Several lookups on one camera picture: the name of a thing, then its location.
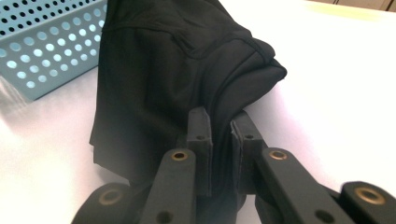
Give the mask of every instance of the white table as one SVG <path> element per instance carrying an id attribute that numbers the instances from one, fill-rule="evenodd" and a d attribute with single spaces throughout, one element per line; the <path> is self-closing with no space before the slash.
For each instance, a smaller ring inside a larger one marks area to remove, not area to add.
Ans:
<path id="1" fill-rule="evenodd" d="M 396 14 L 305 1 L 222 1 L 276 50 L 285 80 L 247 108 L 270 147 L 321 184 L 362 180 L 396 196 Z M 0 79 L 0 223 L 70 223 L 126 180 L 92 163 L 97 70 L 28 102 Z M 237 223 L 260 223 L 253 197 Z"/>

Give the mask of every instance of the folded black garment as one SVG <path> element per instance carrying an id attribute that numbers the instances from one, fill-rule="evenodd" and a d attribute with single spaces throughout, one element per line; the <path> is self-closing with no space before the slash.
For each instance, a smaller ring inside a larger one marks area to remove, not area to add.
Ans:
<path id="1" fill-rule="evenodd" d="M 197 222 L 233 223 L 229 123 L 285 77 L 274 57 L 217 0 L 108 0 L 94 162 L 133 183 L 150 181 L 186 133 L 189 111 L 203 106 L 214 142 L 213 195 L 198 199 Z"/>

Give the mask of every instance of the circular hole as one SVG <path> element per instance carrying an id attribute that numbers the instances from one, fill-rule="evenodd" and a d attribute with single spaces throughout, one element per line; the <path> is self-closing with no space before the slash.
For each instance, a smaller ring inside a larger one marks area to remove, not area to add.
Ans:
<path id="1" fill-rule="evenodd" d="M 38 32 L 37 38 L 39 38 L 40 40 L 45 40 L 45 39 L 47 39 L 47 35 L 44 32 Z"/>
<path id="2" fill-rule="evenodd" d="M 28 88 L 32 89 L 32 88 L 35 87 L 35 83 L 34 83 L 33 81 L 28 81 L 28 82 L 26 83 L 26 86 L 27 86 Z"/>
<path id="3" fill-rule="evenodd" d="M 11 43 L 9 47 L 14 50 L 14 51 L 20 51 L 21 50 L 21 45 L 18 43 Z"/>
<path id="4" fill-rule="evenodd" d="M 253 139 L 253 138 L 254 138 L 254 136 L 253 136 L 253 135 L 251 135 L 251 134 L 247 134 L 247 135 L 245 135 L 245 138 L 246 138 L 246 139 Z"/>
<path id="5" fill-rule="evenodd" d="M 288 158 L 288 155 L 281 151 L 271 151 L 270 156 L 277 161 L 283 161 Z"/>
<path id="6" fill-rule="evenodd" d="M 81 51 L 82 50 L 82 46 L 81 45 L 75 45 L 75 50 Z"/>
<path id="7" fill-rule="evenodd" d="M 85 45 L 89 47 L 90 45 L 92 45 L 92 41 L 91 40 L 85 40 Z"/>
<path id="8" fill-rule="evenodd" d="M 21 61 L 23 61 L 24 63 L 29 63 L 30 62 L 30 57 L 26 54 L 23 54 L 21 56 Z"/>
<path id="9" fill-rule="evenodd" d="M 78 33 L 82 36 L 85 36 L 87 34 L 87 32 L 84 29 L 79 30 Z"/>
<path id="10" fill-rule="evenodd" d="M 98 8 L 96 8 L 96 9 L 93 11 L 93 15 L 95 15 L 96 17 L 100 17 L 101 14 L 102 14 L 102 13 L 100 12 L 100 10 L 99 10 Z"/>
<path id="11" fill-rule="evenodd" d="M 38 77 L 38 81 L 40 81 L 40 82 L 46 82 L 46 81 L 47 81 L 47 77 L 46 77 L 46 76 L 39 76 L 39 77 Z"/>
<path id="12" fill-rule="evenodd" d="M 52 33 L 53 35 L 57 35 L 59 34 L 59 29 L 55 26 L 52 26 L 51 28 L 49 28 L 49 32 Z"/>
<path id="13" fill-rule="evenodd" d="M 46 45 L 46 49 L 48 51 L 53 51 L 53 50 L 55 50 L 55 47 L 53 46 L 53 44 L 48 44 L 48 45 Z"/>
<path id="14" fill-rule="evenodd" d="M 100 41 L 100 39 L 101 39 L 101 36 L 99 36 L 99 35 L 96 35 L 94 38 L 93 38 L 96 42 L 99 42 Z"/>
<path id="15" fill-rule="evenodd" d="M 42 64 L 44 67 L 50 67 L 50 61 L 48 61 L 48 60 L 43 60 L 43 62 L 41 62 L 41 64 Z"/>
<path id="16" fill-rule="evenodd" d="M 37 57 L 43 56 L 43 51 L 41 49 L 35 49 L 33 50 L 33 54 Z"/>
<path id="17" fill-rule="evenodd" d="M 35 41 L 33 40 L 33 38 L 32 37 L 25 37 L 24 39 L 23 39 L 23 42 L 25 43 L 25 45 L 28 45 L 28 46 L 32 46 L 34 43 L 35 43 Z"/>
<path id="18" fill-rule="evenodd" d="M 166 224 L 172 222 L 173 215 L 170 212 L 163 211 L 156 217 L 157 223 Z"/>
<path id="19" fill-rule="evenodd" d="M 92 56 L 95 56 L 95 55 L 96 55 L 96 49 L 91 49 L 91 50 L 90 50 L 90 54 L 91 54 Z"/>
<path id="20" fill-rule="evenodd" d="M 96 31 L 96 26 L 91 24 L 90 25 L 90 31 L 95 32 Z"/>
<path id="21" fill-rule="evenodd" d="M 7 62 L 7 66 L 8 66 L 9 68 L 16 68 L 18 65 L 17 65 L 17 63 L 14 62 L 14 61 L 8 61 L 8 62 Z"/>
<path id="22" fill-rule="evenodd" d="M 37 72 L 39 71 L 39 69 L 38 69 L 38 67 L 37 67 L 36 65 L 30 66 L 29 69 L 30 69 L 30 71 L 33 72 L 33 73 L 37 73 Z"/>
<path id="23" fill-rule="evenodd" d="M 56 71 L 56 70 L 50 70 L 50 71 L 49 71 L 49 75 L 52 76 L 52 77 L 57 77 L 57 76 L 58 76 L 58 71 Z"/>
<path id="24" fill-rule="evenodd" d="M 73 66 L 78 65 L 77 59 L 72 59 L 72 61 L 70 61 L 70 63 L 71 63 Z"/>
<path id="25" fill-rule="evenodd" d="M 70 34 L 70 35 L 69 35 L 69 40 L 75 41 L 75 40 L 76 40 L 76 35 Z"/>
<path id="26" fill-rule="evenodd" d="M 64 41 L 64 39 L 60 38 L 60 39 L 58 39 L 58 44 L 60 46 L 64 46 L 66 44 L 66 41 Z"/>
<path id="27" fill-rule="evenodd" d="M 119 189 L 108 189 L 99 197 L 101 205 L 112 205 L 119 202 L 123 197 L 123 193 Z"/>
<path id="28" fill-rule="evenodd" d="M 64 51 L 64 55 L 66 55 L 66 56 L 71 56 L 72 55 L 72 50 L 70 50 L 70 49 L 66 49 L 65 51 Z"/>
<path id="29" fill-rule="evenodd" d="M 67 71 L 67 69 L 69 69 L 69 66 L 67 66 L 67 64 L 62 64 L 62 65 L 61 65 L 61 70 L 62 70 L 62 71 L 65 72 L 65 71 Z"/>
<path id="30" fill-rule="evenodd" d="M 73 23 L 74 23 L 75 25 L 81 25 L 81 20 L 80 20 L 78 17 L 75 17 L 75 18 L 73 19 Z"/>
<path id="31" fill-rule="evenodd" d="M 324 223 L 334 223 L 334 217 L 323 210 L 318 210 L 315 212 L 315 216 Z"/>
<path id="32" fill-rule="evenodd" d="M 90 13 L 88 13 L 88 12 L 84 13 L 84 20 L 90 21 L 91 19 L 92 19 L 92 17 L 90 15 Z"/>
<path id="33" fill-rule="evenodd" d="M 7 52 L 5 49 L 0 49 L 0 58 L 4 58 L 7 56 Z"/>
<path id="34" fill-rule="evenodd" d="M 67 21 L 62 22 L 62 28 L 64 30 L 69 30 L 70 29 L 70 24 Z"/>
<path id="35" fill-rule="evenodd" d="M 184 160 L 186 160 L 188 157 L 189 157 L 189 156 L 188 156 L 185 152 L 178 151 L 178 152 L 175 152 L 175 153 L 172 155 L 172 160 L 174 160 L 174 161 L 184 161 Z"/>
<path id="36" fill-rule="evenodd" d="M 55 62 L 60 62 L 61 59 L 62 59 L 62 57 L 61 57 L 61 55 L 59 55 L 59 54 L 55 54 L 55 55 L 53 56 L 53 60 L 55 60 Z"/>
<path id="37" fill-rule="evenodd" d="M 88 56 L 86 54 L 81 54 L 81 60 L 82 61 L 87 61 L 88 60 Z"/>
<path id="38" fill-rule="evenodd" d="M 24 72 L 19 72 L 19 73 L 17 73 L 17 77 L 18 77 L 18 78 L 21 78 L 21 79 L 24 79 L 24 78 L 26 78 L 26 73 L 24 73 Z"/>
<path id="39" fill-rule="evenodd" d="M 375 189 L 360 187 L 355 189 L 355 193 L 367 203 L 381 205 L 386 202 L 384 196 Z"/>

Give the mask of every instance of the blue perforated basket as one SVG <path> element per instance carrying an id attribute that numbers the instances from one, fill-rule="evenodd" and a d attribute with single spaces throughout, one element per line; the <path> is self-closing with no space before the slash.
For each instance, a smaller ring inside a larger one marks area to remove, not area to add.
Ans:
<path id="1" fill-rule="evenodd" d="M 35 100 L 98 64 L 106 1 L 0 0 L 0 74 Z"/>

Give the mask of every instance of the black fabric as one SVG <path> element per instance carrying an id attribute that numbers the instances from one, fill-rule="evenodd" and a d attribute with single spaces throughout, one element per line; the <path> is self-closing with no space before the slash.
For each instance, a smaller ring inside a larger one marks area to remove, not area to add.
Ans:
<path id="1" fill-rule="evenodd" d="M 214 141 L 213 196 L 198 199 L 198 223 L 234 223 L 229 122 L 285 77 L 274 57 L 217 0 L 108 0 L 94 162 L 133 183 L 150 181 L 186 133 L 189 110 L 204 106 Z"/>

